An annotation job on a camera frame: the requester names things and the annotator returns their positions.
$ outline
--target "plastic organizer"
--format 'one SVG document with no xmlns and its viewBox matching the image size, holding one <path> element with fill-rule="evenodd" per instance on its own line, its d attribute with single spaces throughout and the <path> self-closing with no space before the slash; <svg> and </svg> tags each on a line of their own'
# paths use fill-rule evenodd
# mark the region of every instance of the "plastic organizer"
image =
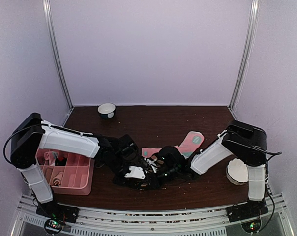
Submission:
<svg viewBox="0 0 297 236">
<path fill-rule="evenodd" d="M 48 151 L 56 152 L 58 157 L 67 158 L 66 165 L 50 166 L 49 160 L 45 160 L 44 157 L 44 154 Z M 39 149 L 36 158 L 47 182 L 55 193 L 72 195 L 88 195 L 90 193 L 95 163 L 93 159 L 52 149 Z M 60 172 L 63 172 L 61 185 L 54 186 L 53 179 Z"/>
</svg>

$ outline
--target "metal frame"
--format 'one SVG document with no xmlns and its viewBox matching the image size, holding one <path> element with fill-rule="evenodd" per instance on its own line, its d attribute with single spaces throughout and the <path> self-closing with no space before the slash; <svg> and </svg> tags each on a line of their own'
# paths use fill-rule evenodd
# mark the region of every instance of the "metal frame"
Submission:
<svg viewBox="0 0 297 236">
<path fill-rule="evenodd" d="M 71 101 L 68 87 L 66 85 L 64 73 L 63 73 L 62 66 L 61 66 L 60 56 L 59 56 L 59 52 L 58 52 L 58 48 L 57 48 L 56 35 L 55 35 L 54 24 L 53 24 L 52 15 L 51 15 L 51 9 L 50 9 L 50 0 L 43 0 L 43 6 L 44 6 L 44 13 L 45 13 L 47 26 L 48 26 L 52 51 L 54 54 L 54 61 L 55 61 L 58 77 L 59 77 L 59 80 L 61 83 L 61 88 L 62 88 L 62 91 L 65 96 L 65 99 L 66 99 L 69 109 L 72 109 L 73 104 Z"/>
<path fill-rule="evenodd" d="M 241 86 L 243 84 L 243 80 L 245 77 L 249 54 L 250 54 L 251 47 L 253 44 L 253 39 L 255 36 L 257 19 L 258 19 L 258 11 L 259 11 L 259 1 L 260 0 L 252 0 L 252 4 L 251 4 L 251 12 L 250 12 L 250 17 L 249 17 L 249 24 L 248 24 L 248 31 L 247 31 L 245 47 L 243 50 L 242 60 L 241 60 L 234 92 L 232 95 L 231 102 L 229 104 L 229 108 L 233 115 L 235 115 L 233 112 L 235 111 L 237 99 L 241 92 Z"/>
<path fill-rule="evenodd" d="M 287 214 L 282 194 L 274 195 L 273 199 L 275 214 L 282 216 L 286 235 L 293 236 L 291 218 Z M 37 207 L 32 200 L 31 196 L 21 197 L 11 236 L 20 235 L 24 222 L 43 226 L 46 218 L 36 214 Z M 269 197 L 266 198 L 266 203 L 269 213 L 263 217 L 271 215 L 273 210 Z M 69 227 L 62 232 L 76 236 L 225 236 L 225 227 L 240 224 L 239 221 L 229 222 L 226 207 L 228 206 L 173 211 L 118 211 L 79 207 L 77 222 L 67 223 Z"/>
</svg>

